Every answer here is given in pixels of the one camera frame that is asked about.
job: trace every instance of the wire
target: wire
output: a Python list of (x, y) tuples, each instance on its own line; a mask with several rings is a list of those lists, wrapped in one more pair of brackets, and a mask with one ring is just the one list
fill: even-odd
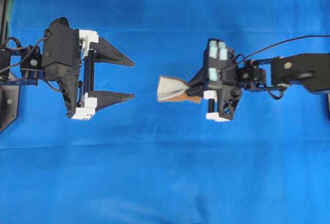
[(22, 47), (21, 42), (20, 42), (17, 38), (15, 38), (15, 37), (8, 37), (8, 38), (6, 38), (6, 39), (2, 42), (1, 47), (6, 47), (7, 43), (8, 43), (10, 40), (12, 40), (13, 42), (15, 42), (15, 44), (16, 44), (17, 47)]
[(233, 61), (235, 60), (235, 64), (237, 63), (236, 60), (239, 58), (239, 57), (243, 57), (243, 59), (241, 61), (239, 61), (239, 63), (245, 61), (245, 56), (243, 54), (237, 54), (236, 57), (233, 59)]
[(55, 87), (53, 87), (47, 80), (45, 79), (41, 79), (44, 83), (46, 83), (48, 85), (48, 87), (51, 88), (51, 90), (57, 92), (57, 93), (61, 93), (62, 92), (62, 89), (57, 89)]
[(252, 57), (252, 56), (254, 56), (254, 55), (256, 55), (256, 54), (258, 54), (262, 51), (268, 50), (270, 48), (276, 47), (278, 45), (281, 45), (281, 44), (284, 44), (284, 43), (287, 43), (287, 42), (300, 40), (300, 39), (305, 39), (305, 38), (330, 38), (330, 35), (305, 35), (305, 36), (300, 36), (300, 37), (295, 37), (295, 38), (292, 38), (292, 39), (280, 41), (278, 43), (272, 44), (270, 46), (267, 46), (263, 49), (260, 49), (258, 51), (255, 51), (254, 53), (251, 53), (251, 54), (247, 55), (242, 60), (238, 61), (237, 63), (233, 64), (232, 66), (220, 70), (220, 72), (230, 70), (231, 68), (233, 68), (233, 67), (239, 65), (241, 62), (245, 61), (247, 58), (250, 58), (250, 57)]
[(42, 37), (41, 39), (39, 39), (36, 43), (35, 43), (35, 45), (32, 47), (32, 49), (23, 57), (23, 59), (20, 61), (20, 62), (17, 62), (17, 63), (14, 63), (14, 64), (12, 64), (12, 65), (10, 65), (10, 66), (8, 66), (8, 67), (5, 67), (5, 68), (3, 68), (2, 70), (0, 70), (0, 73), (1, 72), (3, 72), (3, 71), (6, 71), (6, 70), (8, 70), (8, 69), (10, 69), (10, 68), (13, 68), (13, 67), (15, 67), (15, 66), (18, 66), (18, 65), (20, 65), (21, 63), (23, 63), (31, 54), (32, 54), (32, 52), (37, 48), (37, 46), (40, 44), (40, 42), (41, 41), (44, 41), (44, 40), (46, 40), (46, 39), (48, 39), (49, 37)]
[(266, 82), (265, 81), (262, 81), (262, 84), (263, 86), (265, 87), (265, 89), (267, 90), (267, 92), (269, 93), (269, 95), (273, 98), (273, 99), (276, 99), (276, 100), (279, 100), (279, 99), (282, 99), (282, 97), (284, 96), (284, 92), (285, 90), (284, 89), (280, 89), (279, 90), (279, 96), (276, 96), (272, 93), (272, 91), (269, 89), (269, 87), (266, 85)]

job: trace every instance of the metal bracket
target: metal bracket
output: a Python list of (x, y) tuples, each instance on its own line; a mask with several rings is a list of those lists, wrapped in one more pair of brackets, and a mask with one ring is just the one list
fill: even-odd
[[(9, 72), (9, 79), (15, 79)], [(18, 115), (20, 86), (0, 87), (0, 133), (6, 129)]]

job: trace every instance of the screw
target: screw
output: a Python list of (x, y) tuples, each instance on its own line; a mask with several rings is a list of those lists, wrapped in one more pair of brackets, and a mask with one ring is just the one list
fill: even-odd
[(247, 79), (247, 77), (249, 77), (249, 75), (248, 75), (248, 73), (244, 73), (244, 74), (242, 75), (242, 77), (243, 77), (243, 79)]
[(284, 64), (284, 68), (286, 70), (289, 69), (289, 68), (291, 68), (291, 67), (292, 67), (292, 63), (291, 62), (287, 62), (287, 63)]
[(30, 64), (31, 64), (32, 66), (37, 66), (38, 62), (37, 62), (36, 59), (32, 59), (32, 60), (30, 61)]

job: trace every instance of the table surface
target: table surface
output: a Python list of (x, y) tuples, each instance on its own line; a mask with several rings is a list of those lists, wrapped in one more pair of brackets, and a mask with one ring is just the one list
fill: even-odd
[[(209, 38), (247, 55), (329, 34), (329, 11), (330, 0), (15, 0), (10, 34), (23, 45), (61, 16), (97, 30), (136, 67), (97, 64), (95, 89), (136, 98), (82, 122), (43, 82), (23, 87), (0, 135), (0, 222), (328, 223), (326, 96), (244, 92), (235, 119), (216, 123), (206, 101), (158, 103), (156, 89), (160, 75), (189, 80)], [(329, 46), (306, 39), (255, 59)]]

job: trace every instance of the robotic arm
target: robotic arm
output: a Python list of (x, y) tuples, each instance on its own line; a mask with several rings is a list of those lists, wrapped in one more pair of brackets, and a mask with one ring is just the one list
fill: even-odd
[[(13, 40), (16, 48), (6, 46)], [(43, 41), (43, 53), (39, 43)], [(84, 61), (84, 81), (79, 80)], [(21, 61), (10, 65), (11, 56), (20, 56)], [(134, 94), (94, 90), (95, 63), (114, 63), (133, 67), (135, 64), (96, 31), (72, 29), (66, 18), (54, 20), (44, 31), (44, 37), (34, 46), (22, 47), (19, 40), (9, 37), (0, 46), (0, 132), (4, 128), (7, 106), (18, 102), (9, 97), (14, 86), (38, 85), (44, 81), (63, 95), (67, 117), (90, 119), (96, 111), (134, 98)], [(20, 65), (21, 78), (14, 78), (9, 69)], [(56, 89), (49, 84), (57, 82)]]
[[(187, 83), (186, 94), (208, 99), (206, 119), (223, 122), (232, 120), (242, 90), (250, 92), (267, 91), (274, 99), (281, 99), (287, 87), (303, 85), (311, 93), (330, 92), (330, 55), (299, 54), (286, 58), (247, 60), (251, 56), (273, 46), (307, 37), (282, 41), (244, 57), (235, 56), (234, 50), (217, 39), (210, 39), (204, 51), (202, 68)], [(260, 65), (271, 65), (272, 85), (266, 84), (266, 71)]]

